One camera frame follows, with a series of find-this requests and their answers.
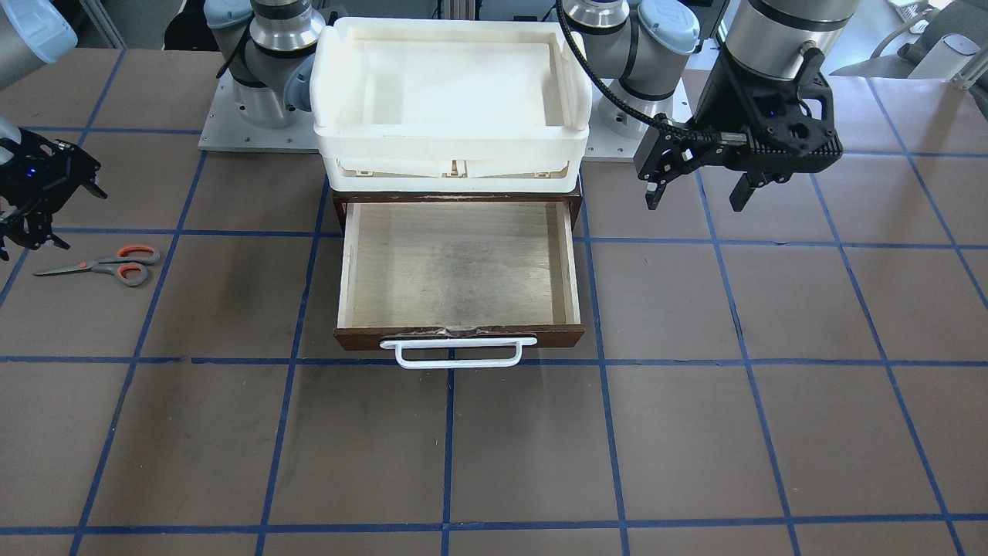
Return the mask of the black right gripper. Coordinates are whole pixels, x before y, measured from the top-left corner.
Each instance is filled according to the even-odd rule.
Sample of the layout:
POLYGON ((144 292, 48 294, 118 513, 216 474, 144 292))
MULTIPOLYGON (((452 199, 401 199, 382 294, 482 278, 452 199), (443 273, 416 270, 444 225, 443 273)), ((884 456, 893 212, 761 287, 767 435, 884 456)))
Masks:
POLYGON ((1 218, 1 259, 10 260, 5 239, 24 249, 38 250, 46 243, 70 249, 53 231, 53 214, 80 188, 108 198, 99 186, 101 163, 77 144, 51 141, 20 127, 3 127, 1 145, 1 194, 7 203, 1 218))

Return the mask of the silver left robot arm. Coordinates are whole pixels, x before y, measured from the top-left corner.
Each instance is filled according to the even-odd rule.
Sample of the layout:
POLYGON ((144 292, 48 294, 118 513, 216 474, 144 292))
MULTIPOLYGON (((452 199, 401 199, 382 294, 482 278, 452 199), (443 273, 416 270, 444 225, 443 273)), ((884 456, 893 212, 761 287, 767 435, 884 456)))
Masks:
POLYGON ((610 109, 638 137, 645 201, 705 166, 738 171, 729 200, 813 174, 842 158, 833 92, 821 67, 857 1, 557 1, 564 38, 610 109))

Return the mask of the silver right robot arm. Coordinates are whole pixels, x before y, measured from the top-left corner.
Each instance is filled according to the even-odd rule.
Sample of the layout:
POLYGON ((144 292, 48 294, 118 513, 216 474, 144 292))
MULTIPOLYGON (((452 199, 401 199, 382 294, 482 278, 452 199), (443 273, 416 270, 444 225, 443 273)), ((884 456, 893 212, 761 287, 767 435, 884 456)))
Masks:
MULTIPOLYGON (((327 22, 310 1, 207 1, 202 13, 225 57, 219 74, 234 80, 247 122, 279 129, 290 123, 292 110, 311 110, 313 57, 327 22)), ((49 1, 2 3, 3 86, 55 63, 76 44, 69 22, 49 1)), ((77 144, 3 120, 3 242, 65 249, 52 218, 79 188, 105 197, 96 178, 100 168, 77 144)))

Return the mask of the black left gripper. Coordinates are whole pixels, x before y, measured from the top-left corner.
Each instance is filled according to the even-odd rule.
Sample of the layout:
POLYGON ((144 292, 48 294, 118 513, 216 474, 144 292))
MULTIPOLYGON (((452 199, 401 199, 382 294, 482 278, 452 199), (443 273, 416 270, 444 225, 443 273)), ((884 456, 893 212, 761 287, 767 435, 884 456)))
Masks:
POLYGON ((741 212, 765 176, 816 173, 839 161, 844 149, 823 60, 797 54, 795 78, 777 80, 720 54, 692 119, 650 127, 635 152, 647 208, 656 210, 670 182, 702 166, 744 172, 730 193, 732 210, 741 212))

